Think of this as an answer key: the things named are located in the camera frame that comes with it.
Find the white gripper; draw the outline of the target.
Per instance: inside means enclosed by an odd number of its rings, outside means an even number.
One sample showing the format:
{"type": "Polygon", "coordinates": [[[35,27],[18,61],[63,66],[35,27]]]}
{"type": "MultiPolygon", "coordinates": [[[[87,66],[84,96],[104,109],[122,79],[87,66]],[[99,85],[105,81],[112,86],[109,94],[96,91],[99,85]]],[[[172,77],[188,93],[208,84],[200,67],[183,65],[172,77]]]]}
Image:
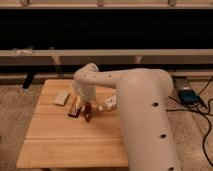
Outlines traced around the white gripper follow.
{"type": "Polygon", "coordinates": [[[82,106],[82,102],[91,102],[96,99],[96,91],[94,88],[83,88],[80,90],[80,96],[77,97],[76,100],[76,109],[78,110],[82,106]]]}

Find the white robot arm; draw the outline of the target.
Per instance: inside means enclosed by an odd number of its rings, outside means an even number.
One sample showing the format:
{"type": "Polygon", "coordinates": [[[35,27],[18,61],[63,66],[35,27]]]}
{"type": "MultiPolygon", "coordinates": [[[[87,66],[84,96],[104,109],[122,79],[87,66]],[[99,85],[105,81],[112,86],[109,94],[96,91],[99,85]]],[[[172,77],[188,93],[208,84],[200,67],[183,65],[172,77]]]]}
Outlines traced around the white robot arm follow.
{"type": "Polygon", "coordinates": [[[173,90],[170,74],[161,69],[136,68],[101,72],[89,63],[74,74],[83,100],[97,86],[114,88],[129,171],[181,171],[165,99],[173,90]]]}

